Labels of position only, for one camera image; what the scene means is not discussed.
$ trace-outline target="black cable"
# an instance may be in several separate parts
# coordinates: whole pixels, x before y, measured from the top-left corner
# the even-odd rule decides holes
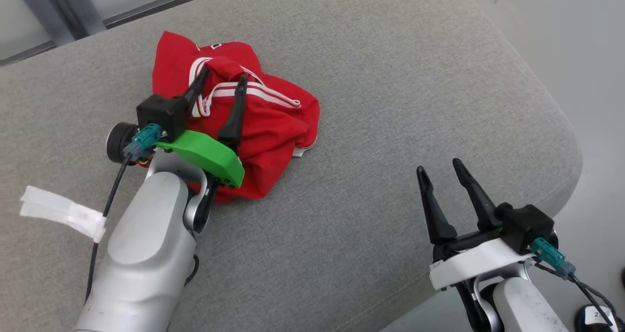
[[[554,276],[558,276],[560,278],[562,278],[562,276],[560,276],[560,274],[558,274],[558,272],[556,272],[556,270],[552,270],[546,266],[541,265],[540,263],[535,263],[534,266],[536,266],[537,268],[544,270],[546,272],[549,272],[550,274],[553,274]],[[576,283],[575,281],[573,281],[573,279],[571,277],[566,277],[565,278],[566,281],[571,281],[573,283]],[[612,311],[612,316],[614,316],[614,319],[616,319],[616,321],[618,321],[619,323],[621,323],[621,325],[625,325],[625,321],[623,321],[621,318],[619,318],[619,316],[616,314],[616,308],[614,307],[614,305],[612,304],[611,301],[609,301],[605,295],[601,294],[598,290],[594,289],[593,287],[587,285],[586,283],[583,283],[582,281],[577,279],[577,283],[580,283],[580,285],[582,285],[585,289],[587,289],[588,291],[590,291],[592,294],[594,294],[595,296],[597,296],[599,299],[603,300],[603,302],[605,303],[605,305],[607,305],[608,309],[610,309]]]
[[[111,193],[109,194],[109,199],[106,201],[106,205],[104,206],[104,211],[102,212],[102,217],[106,218],[109,216],[109,211],[111,210],[111,205],[113,203],[113,198],[115,198],[115,193],[119,187],[119,183],[121,182],[121,177],[124,175],[125,168],[128,166],[130,162],[131,155],[125,157],[121,167],[119,168],[119,172],[113,186],[111,188]],[[87,299],[89,299],[89,295],[91,294],[91,286],[93,285],[93,273],[96,270],[96,256],[98,255],[98,243],[93,243],[93,249],[91,250],[91,263],[89,263],[89,276],[87,278],[87,293],[84,295],[84,303],[87,303]]]
[[[197,274],[197,269],[199,268],[199,258],[197,257],[196,254],[193,255],[193,259],[195,260],[196,263],[193,266],[193,272],[191,272],[189,277],[187,277],[187,279],[185,279],[185,286],[188,285],[189,282],[191,282],[191,280],[195,277],[195,274]]]
[[[601,306],[599,306],[599,304],[594,299],[594,297],[591,296],[590,293],[588,292],[588,290],[585,289],[585,287],[580,283],[578,278],[574,274],[572,274],[572,273],[569,274],[569,277],[571,278],[572,283],[575,283],[578,287],[580,287],[580,290],[582,291],[582,293],[584,293],[584,295],[588,298],[588,300],[591,302],[591,304],[597,309],[597,311],[599,312],[601,317],[605,320],[607,325],[608,326],[612,326],[613,325],[612,321],[610,321],[610,319],[607,317],[607,315],[605,314],[603,309],[601,309]]]

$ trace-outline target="gray fabric surface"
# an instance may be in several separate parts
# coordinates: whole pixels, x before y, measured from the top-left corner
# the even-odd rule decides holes
[[[103,208],[105,137],[150,94],[163,30],[250,43],[322,109],[319,142],[267,198],[213,211],[172,332],[379,330],[434,293],[418,165],[460,233],[476,218],[453,157],[494,202],[552,216],[578,180],[565,116],[471,0],[196,0],[0,70],[3,331],[76,320],[89,240],[20,218],[19,198],[34,185]],[[143,174],[128,170],[109,229]]]

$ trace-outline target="white trim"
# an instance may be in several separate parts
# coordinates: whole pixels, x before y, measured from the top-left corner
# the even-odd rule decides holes
[[[193,83],[193,81],[197,77],[197,74],[199,74],[199,71],[202,69],[202,67],[204,67],[204,64],[209,62],[210,60],[212,60],[212,58],[197,58],[195,61],[193,61],[189,70],[189,85]],[[197,96],[197,100],[193,107],[191,115],[195,118],[208,116],[209,114],[206,113],[204,106],[204,97],[200,93],[199,96]]]
[[[196,60],[193,61],[193,63],[191,64],[191,68],[189,70],[189,85],[191,85],[191,83],[193,83],[194,79],[197,77],[197,75],[199,74],[199,71],[202,69],[204,64],[209,62],[210,60],[212,60],[212,58],[206,57],[206,58],[196,58]],[[259,83],[250,82],[250,83],[248,83],[248,86],[249,85],[259,85],[259,86],[262,86],[265,89],[267,89],[270,94],[275,94],[279,98],[285,99],[286,101],[290,101],[293,104],[299,105],[299,100],[292,100],[290,98],[287,98],[283,94],[280,94],[279,92],[276,92],[275,90],[266,87],[265,83],[263,83],[263,81],[256,74],[254,74],[254,72],[252,72],[251,70],[248,70],[247,68],[245,68],[245,67],[243,67],[241,65],[239,65],[239,67],[241,67],[241,69],[243,69],[245,72],[250,74],[253,78],[255,78],[259,82]],[[232,84],[234,84],[235,87],[237,85],[237,83],[233,83],[233,82],[226,82],[226,83],[232,83]],[[210,115],[211,97],[212,97],[212,93],[210,94],[210,96],[207,97],[208,101],[205,102],[204,101],[204,96],[202,94],[199,94],[199,96],[197,96],[196,105],[193,107],[191,115],[193,117],[195,117],[195,118],[201,118],[201,117],[209,116]]]
[[[293,156],[295,158],[301,158],[302,156],[304,156],[304,151],[312,149],[312,147],[317,143],[317,137],[318,136],[314,137],[314,142],[310,146],[295,147],[295,149],[293,149]]]
[[[220,89],[215,91],[212,94],[212,97],[234,97],[234,91],[235,89]],[[253,95],[253,96],[257,96],[265,101],[269,101],[270,103],[274,103],[283,107],[288,107],[290,109],[297,109],[300,107],[300,105],[295,105],[293,103],[289,103],[287,101],[284,101],[283,99],[277,98],[275,96],[272,96],[266,92],[264,92],[261,89],[257,89],[257,88],[250,88],[248,87],[247,90],[247,94],[248,95]]]

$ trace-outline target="red cloth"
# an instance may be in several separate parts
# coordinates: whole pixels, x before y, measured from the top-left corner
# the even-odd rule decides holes
[[[241,74],[249,78],[243,138],[238,149],[245,169],[239,189],[222,187],[217,201],[232,196],[263,198],[293,156],[301,156],[317,140],[319,102],[304,89],[264,74],[252,47],[229,42],[197,47],[171,32],[163,33],[156,49],[152,90],[166,98],[179,96],[204,65],[209,81],[197,99],[188,128],[217,138],[234,103]]]

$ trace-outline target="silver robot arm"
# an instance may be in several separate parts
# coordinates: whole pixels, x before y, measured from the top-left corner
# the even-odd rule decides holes
[[[185,183],[201,183],[189,196]],[[157,150],[145,181],[115,227],[74,331],[166,331],[193,266],[208,209],[206,174]],[[201,219],[197,226],[196,215]]]

